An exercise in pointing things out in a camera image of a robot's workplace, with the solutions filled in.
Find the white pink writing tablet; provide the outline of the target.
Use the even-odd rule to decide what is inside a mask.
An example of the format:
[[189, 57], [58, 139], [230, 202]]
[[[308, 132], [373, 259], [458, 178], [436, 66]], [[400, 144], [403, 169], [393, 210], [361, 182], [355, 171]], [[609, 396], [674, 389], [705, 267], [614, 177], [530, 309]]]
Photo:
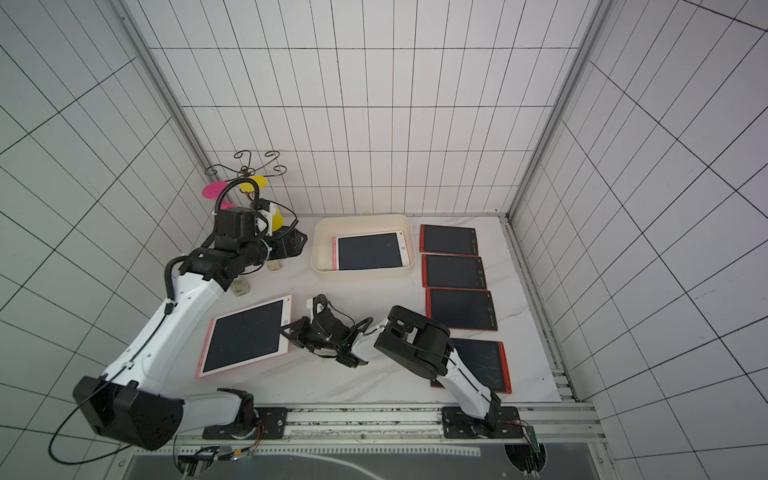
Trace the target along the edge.
[[282, 335], [290, 323], [291, 295], [243, 308], [211, 320], [198, 361], [196, 379], [228, 372], [284, 355]]

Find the pink bottom writing tablet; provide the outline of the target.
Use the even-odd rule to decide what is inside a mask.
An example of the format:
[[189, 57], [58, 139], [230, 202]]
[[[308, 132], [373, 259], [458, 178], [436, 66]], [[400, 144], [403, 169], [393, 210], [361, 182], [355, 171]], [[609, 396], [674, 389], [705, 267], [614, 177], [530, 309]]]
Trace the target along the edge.
[[344, 235], [332, 240], [336, 271], [394, 269], [410, 264], [402, 231]]

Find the red writing tablet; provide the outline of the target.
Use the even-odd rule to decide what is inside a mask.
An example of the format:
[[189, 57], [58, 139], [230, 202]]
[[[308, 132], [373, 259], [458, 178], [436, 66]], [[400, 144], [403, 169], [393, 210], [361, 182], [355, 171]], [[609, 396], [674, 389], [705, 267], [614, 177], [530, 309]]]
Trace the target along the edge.
[[469, 227], [422, 224], [419, 248], [430, 254], [479, 255], [476, 230]]
[[495, 393], [512, 393], [502, 342], [462, 338], [453, 338], [452, 342], [466, 367], [480, 383]]
[[487, 289], [482, 259], [474, 256], [423, 255], [422, 283], [427, 288]]
[[498, 330], [493, 297], [488, 290], [427, 288], [426, 314], [450, 329]]

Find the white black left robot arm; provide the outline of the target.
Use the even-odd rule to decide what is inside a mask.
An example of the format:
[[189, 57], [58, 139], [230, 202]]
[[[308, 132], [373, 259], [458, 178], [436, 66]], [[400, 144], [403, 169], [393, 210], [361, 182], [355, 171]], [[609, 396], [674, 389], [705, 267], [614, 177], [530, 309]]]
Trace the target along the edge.
[[164, 388], [177, 355], [209, 309], [251, 266], [299, 256], [308, 237], [283, 227], [276, 236], [227, 240], [210, 235], [164, 272], [167, 298], [128, 348], [97, 378], [85, 376], [73, 398], [93, 432], [146, 450], [212, 427], [248, 436], [257, 428], [252, 394], [232, 388], [183, 398]]

